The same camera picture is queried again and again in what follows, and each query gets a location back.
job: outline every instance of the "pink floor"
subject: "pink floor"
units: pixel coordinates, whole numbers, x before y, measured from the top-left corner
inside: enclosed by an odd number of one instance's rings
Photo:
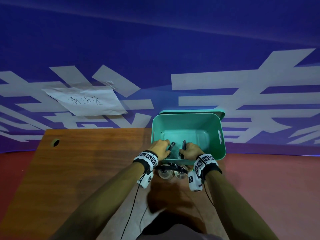
[[[0,222],[34,152],[0,154]],[[280,240],[320,239],[320,158],[228,154],[226,177]],[[1,235],[1,240],[18,240]]]

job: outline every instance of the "person's right hand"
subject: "person's right hand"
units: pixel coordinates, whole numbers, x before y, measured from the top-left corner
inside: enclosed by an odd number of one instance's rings
[[[181,153],[185,159],[189,160],[196,160],[199,155],[204,154],[201,148],[192,142],[186,144],[186,150],[179,149],[179,153]]]

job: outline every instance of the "forearm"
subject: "forearm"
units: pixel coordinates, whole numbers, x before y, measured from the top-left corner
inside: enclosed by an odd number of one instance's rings
[[[134,162],[85,200],[50,239],[96,239],[144,173]]]
[[[230,240],[276,240],[260,215],[218,171],[205,177],[214,206]]]

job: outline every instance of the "wooden table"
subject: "wooden table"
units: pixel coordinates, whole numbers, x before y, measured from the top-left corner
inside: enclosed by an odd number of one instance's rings
[[[59,144],[53,146],[56,139]],[[0,225],[1,232],[48,238],[82,201],[147,149],[150,141],[150,128],[47,130]],[[205,211],[213,208],[205,192],[196,194],[190,192],[187,179],[164,181],[155,176],[148,204],[151,211],[174,210],[186,201],[199,202]]]

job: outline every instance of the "person's left hand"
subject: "person's left hand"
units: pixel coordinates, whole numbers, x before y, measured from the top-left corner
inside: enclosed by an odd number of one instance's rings
[[[170,154],[169,150],[166,151],[168,145],[170,145],[169,140],[158,140],[153,142],[148,150],[157,154],[158,160],[162,161]]]

